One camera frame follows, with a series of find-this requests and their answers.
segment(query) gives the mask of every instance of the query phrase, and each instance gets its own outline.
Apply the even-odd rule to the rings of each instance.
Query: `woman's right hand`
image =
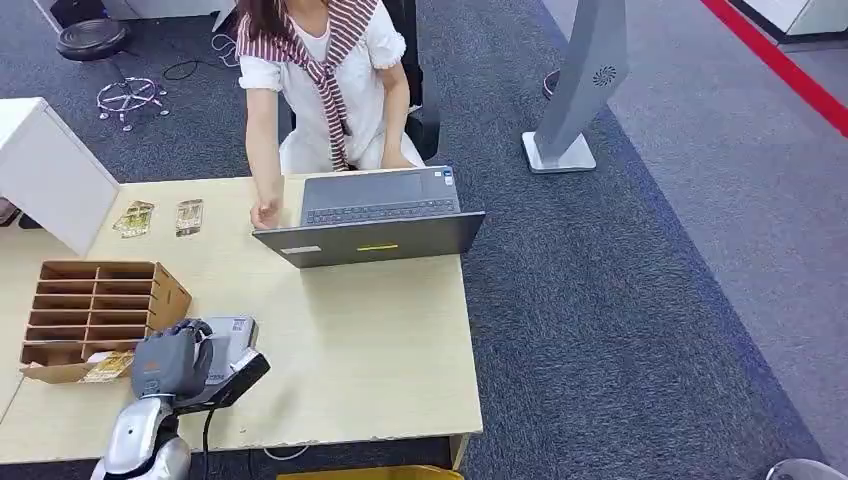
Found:
[[[280,212],[283,210],[280,197],[259,199],[250,209],[250,221],[259,230],[268,230],[280,226]]]

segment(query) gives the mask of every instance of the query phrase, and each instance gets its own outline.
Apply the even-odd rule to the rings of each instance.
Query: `blue carpet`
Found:
[[[21,18],[40,22],[18,3],[12,8]],[[822,459],[608,110],[587,132],[596,171],[529,173],[520,134],[539,121],[540,79],[565,47],[540,2],[419,0],[419,11],[422,61],[443,118],[431,163],[455,167],[464,208],[489,212],[463,260],[485,422],[469,447],[467,478],[755,479],[786,457]],[[8,18],[0,35],[26,40],[14,40],[12,55],[2,52],[0,96],[47,97],[120,180],[246,173],[234,72],[201,67],[169,84],[174,115],[141,119],[125,135],[87,110],[104,83],[95,70],[55,58],[44,29],[7,26]],[[210,24],[138,25],[140,57],[124,59],[126,68],[161,71],[184,52],[214,60]],[[22,69],[32,58],[40,66]],[[445,465],[446,453],[444,439],[344,445],[289,463],[254,453],[253,467],[258,479],[338,466]],[[193,478],[200,478],[196,460]],[[212,478],[246,478],[247,454],[214,454],[212,466]],[[90,462],[8,466],[0,476],[82,479],[90,469]]]

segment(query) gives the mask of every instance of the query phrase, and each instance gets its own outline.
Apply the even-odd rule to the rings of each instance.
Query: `red floor stripe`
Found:
[[[716,17],[765,62],[795,93],[848,137],[848,108],[807,75],[751,25],[727,0],[701,0]]]

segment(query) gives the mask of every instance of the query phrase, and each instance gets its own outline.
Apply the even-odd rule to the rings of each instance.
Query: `laptop lid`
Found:
[[[257,230],[253,236],[298,268],[465,253],[485,212]]]

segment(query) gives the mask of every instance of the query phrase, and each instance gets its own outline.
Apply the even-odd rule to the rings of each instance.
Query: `gray laptop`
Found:
[[[485,212],[461,213],[450,167],[304,184],[301,226],[253,235],[299,268],[466,252]]]

